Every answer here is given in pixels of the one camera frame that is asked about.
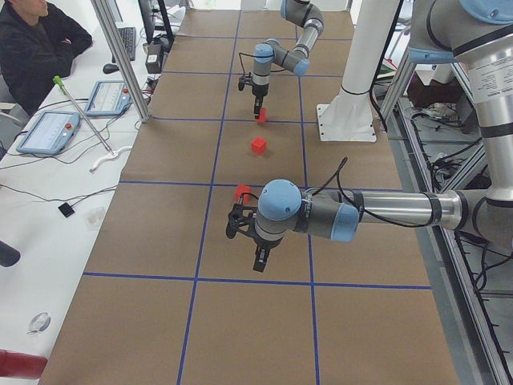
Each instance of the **black sleeve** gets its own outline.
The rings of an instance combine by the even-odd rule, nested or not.
[[[13,32],[2,39],[0,51],[8,54],[9,67],[18,68],[27,76],[53,78],[55,75],[69,76],[74,52],[70,44],[60,43],[55,53],[47,52],[34,40],[21,32]]]
[[[89,48],[93,42],[91,35],[80,26],[73,18],[67,16],[56,6],[53,6],[55,25],[59,26],[60,40],[69,39],[73,56],[76,57]]]

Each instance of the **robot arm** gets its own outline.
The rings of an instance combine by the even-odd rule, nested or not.
[[[283,0],[281,16],[303,28],[296,46],[288,51],[274,38],[257,44],[253,55],[253,73],[244,74],[239,78],[239,91],[244,89],[244,85],[250,85],[252,88],[255,96],[253,108],[255,119],[260,118],[264,97],[269,92],[271,65],[274,63],[296,76],[303,76],[310,65],[308,60],[310,51],[324,30],[322,14],[314,4],[310,3],[310,0]]]
[[[287,180],[274,180],[264,187],[258,207],[239,201],[228,215],[228,237],[243,233],[257,243],[255,270],[263,271],[269,250],[286,230],[350,241],[360,221],[440,225],[513,248],[512,3],[417,0],[410,40],[417,63],[458,60],[467,66],[492,186],[443,194],[362,190],[349,196],[342,191],[301,193]],[[273,47],[273,58],[276,51]]]

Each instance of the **white and blue device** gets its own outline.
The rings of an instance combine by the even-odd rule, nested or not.
[[[84,112],[91,118],[111,118],[121,114],[130,102],[130,94],[123,81],[98,81]]]
[[[79,123],[78,112],[45,111],[34,122],[16,151],[55,155],[66,147]]]

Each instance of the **computer mouse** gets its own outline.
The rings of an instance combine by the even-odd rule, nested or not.
[[[107,63],[103,66],[104,74],[111,74],[112,72],[116,72],[119,70],[119,67],[112,63]]]

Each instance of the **black shirt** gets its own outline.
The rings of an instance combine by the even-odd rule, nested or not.
[[[33,114],[54,86],[53,78],[69,76],[73,59],[92,44],[92,37],[59,8],[29,26],[6,2],[0,11],[0,67],[9,92]],[[71,44],[61,43],[69,39]]]

